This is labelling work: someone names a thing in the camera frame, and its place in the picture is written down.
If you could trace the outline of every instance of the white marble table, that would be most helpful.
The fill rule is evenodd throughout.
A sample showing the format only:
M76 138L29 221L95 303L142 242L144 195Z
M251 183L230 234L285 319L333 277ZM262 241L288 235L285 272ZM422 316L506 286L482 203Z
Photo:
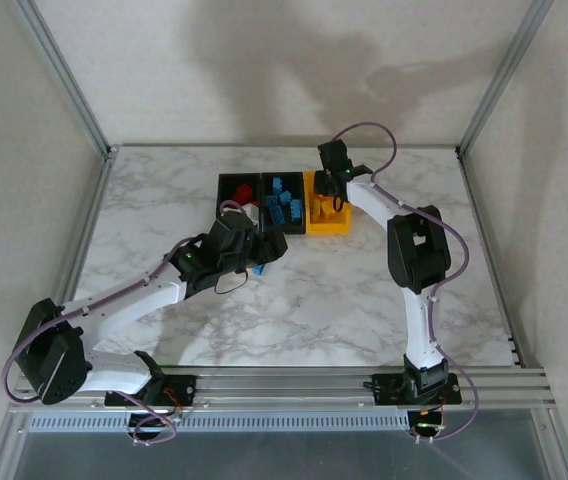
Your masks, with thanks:
M377 166L387 149L350 149ZM143 271L173 244L207 232L219 173L319 168L313 148L127 147L117 156L82 273L86 296ZM464 365L512 365L512 354L452 149L405 149L379 182L415 204L433 203L467 239L467 273L440 295L438 337ZM449 237L453 266L461 249ZM401 365L402 295L386 265L383 230L360 211L346 236L288 236L264 277L229 295L212 291L166 307L100 344L143 349L160 364Z

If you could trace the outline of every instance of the blue cube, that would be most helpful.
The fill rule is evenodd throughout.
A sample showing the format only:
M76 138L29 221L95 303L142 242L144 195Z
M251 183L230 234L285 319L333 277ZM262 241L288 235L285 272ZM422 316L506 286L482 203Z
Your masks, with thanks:
M291 200L291 219L293 223L300 223L302 221L302 200L299 198Z
M291 201L291 192L288 190L280 193L280 205L286 205Z
M271 218L273 219L273 225L284 225L286 221L284 220L284 213L282 213L282 207L279 205L275 207L268 207L271 212Z
M279 195L282 193L282 179L280 177L273 178L273 194Z

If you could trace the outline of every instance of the white wall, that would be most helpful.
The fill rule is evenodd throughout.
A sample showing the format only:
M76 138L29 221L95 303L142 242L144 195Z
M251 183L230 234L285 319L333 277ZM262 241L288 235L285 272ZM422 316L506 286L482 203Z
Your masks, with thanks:
M568 0L556 1L471 152L508 302L568 430Z
M97 154L0 0L0 370L30 306L54 294ZM0 391L0 423L7 402Z
M457 143L530 0L37 3L111 143L316 145Z

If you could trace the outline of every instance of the blue block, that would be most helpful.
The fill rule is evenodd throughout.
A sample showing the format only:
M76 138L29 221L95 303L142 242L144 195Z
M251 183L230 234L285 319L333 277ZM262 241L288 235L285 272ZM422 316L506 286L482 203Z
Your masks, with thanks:
M268 207L271 212L271 218L273 219L273 225L284 225L286 221L284 220L284 214L282 213L282 207L279 205L275 207Z
M291 201L291 192L288 190L280 193L280 205L286 205Z
M273 193L275 195L282 193L282 179L280 177L273 178Z
M291 219L294 223L302 221L302 201L299 198L291 200Z

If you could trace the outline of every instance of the marble surface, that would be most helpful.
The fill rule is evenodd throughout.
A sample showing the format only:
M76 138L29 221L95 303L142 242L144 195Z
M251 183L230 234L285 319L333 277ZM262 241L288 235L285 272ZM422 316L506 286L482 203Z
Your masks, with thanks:
M387 149L350 149L375 167ZM158 261L178 240L207 232L219 173L317 169L312 148L126 147L117 156L77 297ZM441 344L464 365L512 365L512 355L452 149L404 149L378 177L414 205L437 205L467 239L469 269L440 295ZM406 315L386 266L383 230L361 211L346 236L288 236L264 277L139 319L100 349L153 352L160 364L400 365ZM449 237L453 267L461 249Z

